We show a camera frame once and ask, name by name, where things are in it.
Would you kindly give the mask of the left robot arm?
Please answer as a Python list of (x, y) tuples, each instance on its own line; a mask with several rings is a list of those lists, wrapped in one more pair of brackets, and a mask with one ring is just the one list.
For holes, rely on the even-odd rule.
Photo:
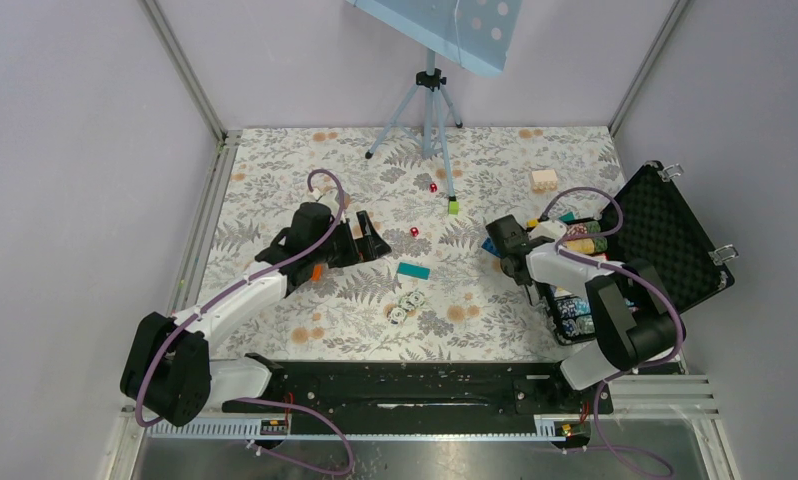
[(258, 354), (235, 360), (211, 355), (246, 321), (311, 281), (316, 267), (344, 268), (389, 255), (392, 248), (368, 213), (358, 212), (357, 219), (359, 237), (331, 207), (305, 202), (245, 273), (211, 299), (170, 316), (146, 315), (137, 327), (120, 391), (174, 426), (241, 398), (263, 411), (279, 407), (286, 388), (281, 368)]

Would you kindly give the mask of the teal rectangular block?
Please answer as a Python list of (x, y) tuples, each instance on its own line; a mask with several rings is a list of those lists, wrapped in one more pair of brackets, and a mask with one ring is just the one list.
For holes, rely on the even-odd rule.
[(420, 280), (428, 280), (430, 277), (430, 270), (428, 268), (405, 262), (401, 262), (397, 266), (396, 273)]

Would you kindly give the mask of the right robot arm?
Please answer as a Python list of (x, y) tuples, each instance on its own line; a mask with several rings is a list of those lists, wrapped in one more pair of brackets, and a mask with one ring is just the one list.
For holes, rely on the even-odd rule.
[(568, 226), (559, 220), (527, 229), (507, 215), (486, 231), (502, 272), (516, 284), (561, 287), (589, 305), (595, 339), (561, 361), (548, 386), (558, 410), (572, 412), (587, 400), (589, 387), (678, 354), (685, 327), (649, 262), (604, 261), (567, 249)]

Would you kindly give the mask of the black poker case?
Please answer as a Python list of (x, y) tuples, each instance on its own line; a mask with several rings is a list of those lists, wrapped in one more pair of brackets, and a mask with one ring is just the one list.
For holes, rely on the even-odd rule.
[[(735, 278), (725, 261), (737, 255), (714, 246), (672, 181), (678, 165), (652, 161), (641, 166), (598, 219), (565, 223), (573, 250), (604, 261), (652, 264), (679, 312), (731, 287)], [(561, 345), (589, 342), (595, 329), (588, 303), (561, 287), (533, 286), (547, 304)]]

